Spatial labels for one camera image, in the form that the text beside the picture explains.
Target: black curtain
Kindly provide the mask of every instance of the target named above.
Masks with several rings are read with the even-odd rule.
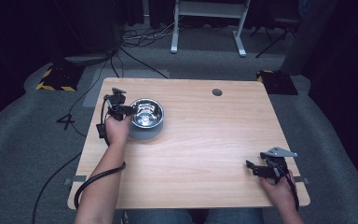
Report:
[[[123,8],[125,8],[124,21],[127,21],[129,26],[133,26],[136,23],[144,23],[144,7],[142,0],[124,0],[122,5]]]
[[[358,1],[338,1],[302,74],[358,170]]]

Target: stainless steel bowl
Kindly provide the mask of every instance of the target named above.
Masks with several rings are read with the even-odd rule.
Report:
[[[136,109],[136,114],[132,114],[131,122],[144,129],[151,129],[158,126],[164,119],[162,106],[151,99],[139,99],[131,104]]]

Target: wooden table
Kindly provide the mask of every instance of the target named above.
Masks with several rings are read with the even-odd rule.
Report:
[[[106,150],[95,125],[111,88],[126,91],[126,104],[158,101],[165,118],[161,133],[129,139],[117,208],[209,208],[271,206],[245,161],[265,165],[260,152],[290,150],[262,83],[187,79],[107,78],[95,107],[76,175],[90,176]],[[213,89],[223,92],[214,96]],[[286,159],[299,176],[293,158]],[[74,182],[68,206],[82,183]],[[310,203],[297,182],[301,206]]]

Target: hand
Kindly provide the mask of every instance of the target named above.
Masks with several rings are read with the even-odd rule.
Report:
[[[296,185],[292,171],[290,170],[289,175],[292,183]],[[272,204],[278,209],[280,213],[296,211],[295,199],[290,189],[290,185],[285,177],[282,177],[276,185],[271,185],[266,178],[258,178],[260,180],[261,186],[266,191]]]
[[[126,144],[130,132],[131,116],[122,121],[109,117],[105,120],[106,135],[110,144]]]

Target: dark background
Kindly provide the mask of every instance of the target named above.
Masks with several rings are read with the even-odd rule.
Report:
[[[71,31],[53,1],[39,1],[53,27],[50,39],[55,55],[71,56],[88,52],[74,36],[82,37],[81,24]],[[171,21],[173,1],[150,0],[151,25]],[[53,61],[42,41],[37,20],[26,10],[27,1],[0,0],[0,111],[24,94],[24,80],[36,69]],[[69,22],[76,24],[71,1],[60,1]],[[143,22],[142,0],[120,5],[123,21]],[[334,13],[301,75],[310,79],[310,97],[322,109],[358,170],[358,2],[337,1]]]

